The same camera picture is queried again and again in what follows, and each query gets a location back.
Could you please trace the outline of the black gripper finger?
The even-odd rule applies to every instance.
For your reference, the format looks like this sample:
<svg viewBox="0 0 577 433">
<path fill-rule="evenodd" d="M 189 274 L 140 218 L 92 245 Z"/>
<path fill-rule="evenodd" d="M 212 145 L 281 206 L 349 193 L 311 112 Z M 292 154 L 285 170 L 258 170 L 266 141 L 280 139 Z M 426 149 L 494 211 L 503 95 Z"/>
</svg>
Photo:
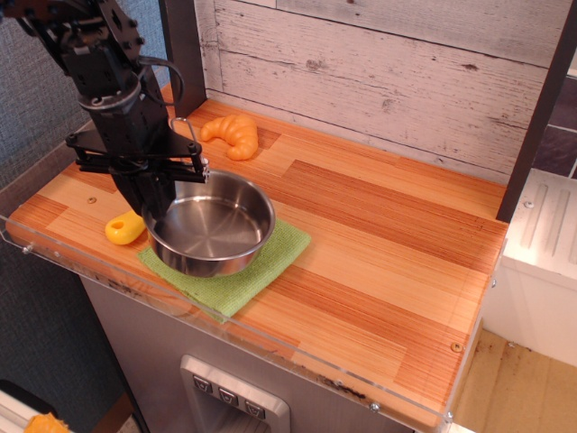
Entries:
<svg viewBox="0 0 577 433">
<path fill-rule="evenodd" d="M 171 173 L 158 170 L 111 170 L 110 174 L 138 216 L 148 214 L 154 219 L 166 216 L 176 197 L 176 180 Z"/>
</svg>

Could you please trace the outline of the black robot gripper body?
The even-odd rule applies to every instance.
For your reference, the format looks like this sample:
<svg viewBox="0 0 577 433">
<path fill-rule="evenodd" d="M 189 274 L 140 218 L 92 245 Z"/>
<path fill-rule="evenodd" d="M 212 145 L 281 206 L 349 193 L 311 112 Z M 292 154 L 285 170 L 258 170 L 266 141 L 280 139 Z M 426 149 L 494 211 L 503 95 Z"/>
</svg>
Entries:
<svg viewBox="0 0 577 433">
<path fill-rule="evenodd" d="M 79 98 L 94 127 L 66 138 L 84 171 L 120 176 L 160 174 L 204 183 L 209 175 L 202 146 L 173 131 L 164 102 L 134 88 Z"/>
</svg>

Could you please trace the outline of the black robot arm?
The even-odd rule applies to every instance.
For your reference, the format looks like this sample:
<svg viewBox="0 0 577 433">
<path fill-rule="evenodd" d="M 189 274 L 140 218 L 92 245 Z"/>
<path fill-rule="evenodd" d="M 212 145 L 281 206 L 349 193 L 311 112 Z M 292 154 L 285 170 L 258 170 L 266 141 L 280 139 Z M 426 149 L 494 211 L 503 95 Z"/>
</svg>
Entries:
<svg viewBox="0 0 577 433">
<path fill-rule="evenodd" d="M 169 126 L 152 70 L 175 66 L 141 54 L 138 23 L 117 2 L 3 1 L 1 16 L 38 38 L 74 82 L 95 126 L 66 139 L 82 171 L 111 175 L 135 213 L 155 220 L 167 215 L 177 182 L 206 182 L 202 147 Z"/>
</svg>

